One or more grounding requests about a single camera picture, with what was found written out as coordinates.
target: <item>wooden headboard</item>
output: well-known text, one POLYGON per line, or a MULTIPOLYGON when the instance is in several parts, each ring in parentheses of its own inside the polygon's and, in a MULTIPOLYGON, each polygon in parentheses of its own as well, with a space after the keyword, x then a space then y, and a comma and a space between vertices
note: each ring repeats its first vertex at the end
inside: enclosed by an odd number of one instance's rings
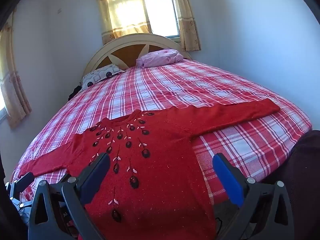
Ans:
POLYGON ((184 58, 191 59, 190 55, 182 51, 178 43, 166 37, 149 33, 130 34, 113 41, 102 47, 92 57, 83 75, 111 63, 125 70, 136 65, 136 59, 152 51, 161 49, 175 49, 184 58))

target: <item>pillow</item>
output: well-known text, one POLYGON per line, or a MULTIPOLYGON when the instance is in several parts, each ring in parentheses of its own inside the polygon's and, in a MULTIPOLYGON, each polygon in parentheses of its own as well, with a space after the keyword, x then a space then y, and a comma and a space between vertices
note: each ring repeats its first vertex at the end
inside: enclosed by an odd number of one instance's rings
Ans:
POLYGON ((94 84, 98 83, 101 80, 110 78, 116 74, 123 73, 123 72, 124 72, 123 70, 119 69, 118 66, 114 64, 110 64, 102 68, 98 68, 88 73, 82 78, 80 82, 80 84, 82 83, 81 91, 85 90, 88 87, 93 86, 94 84))
POLYGON ((159 67, 176 62, 181 62, 183 56, 175 49, 162 49, 154 52, 149 52, 141 56, 136 61, 136 67, 159 67))

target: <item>bed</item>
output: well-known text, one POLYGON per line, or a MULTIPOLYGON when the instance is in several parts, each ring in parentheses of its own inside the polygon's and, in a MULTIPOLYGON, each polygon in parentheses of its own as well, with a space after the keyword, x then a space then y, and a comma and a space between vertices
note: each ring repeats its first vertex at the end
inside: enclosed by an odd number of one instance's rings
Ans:
MULTIPOLYGON (((156 110, 170 106, 212 106, 271 99, 281 110, 251 122, 204 134, 192 141, 212 204, 228 197, 212 169, 212 157, 222 152, 246 177, 262 180, 288 157, 297 140, 311 129, 308 117, 293 103, 276 93, 225 70, 191 59, 167 38, 154 34, 131 34, 113 40, 88 63, 84 75, 114 63, 124 73, 101 81, 78 93, 48 122, 31 142, 12 175, 18 179, 21 165, 71 140, 101 119, 114 119, 135 109, 156 110), (151 51, 176 49, 180 63, 156 68, 136 68, 136 59, 151 51)), ((43 179, 59 181, 66 170, 39 176, 21 194, 31 200, 43 179)))

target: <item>red sweater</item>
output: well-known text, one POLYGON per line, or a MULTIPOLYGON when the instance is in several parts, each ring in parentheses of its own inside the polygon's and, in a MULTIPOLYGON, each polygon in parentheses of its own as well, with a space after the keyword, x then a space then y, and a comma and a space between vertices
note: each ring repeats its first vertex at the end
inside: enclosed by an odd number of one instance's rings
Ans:
POLYGON ((20 176, 66 168, 78 176, 97 153, 111 168, 86 205, 110 240, 214 239, 215 220, 190 140, 214 130, 279 111, 271 100, 213 107, 140 111, 104 118, 72 141, 24 164, 20 176), (111 216, 116 209, 121 221, 111 216))

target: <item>red and white plaid blanket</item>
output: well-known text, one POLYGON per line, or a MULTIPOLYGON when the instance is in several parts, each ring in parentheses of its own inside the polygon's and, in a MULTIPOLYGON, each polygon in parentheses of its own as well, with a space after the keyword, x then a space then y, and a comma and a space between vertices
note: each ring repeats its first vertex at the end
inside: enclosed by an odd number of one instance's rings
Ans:
MULTIPOLYGON (((276 114, 234 127, 204 134, 193 141, 210 199, 220 203, 227 195, 212 170, 212 156, 222 152, 246 177, 257 181, 278 168, 297 140, 308 130, 308 117, 285 98, 227 71, 184 60, 157 68, 130 68, 125 73, 78 93, 32 141, 12 180, 18 179, 22 164, 71 140, 101 119, 114 119, 134 109, 156 110, 170 106, 212 106, 270 98, 280 108, 276 114)), ((56 183, 66 170, 39 176, 22 194, 31 200, 39 181, 56 183)))

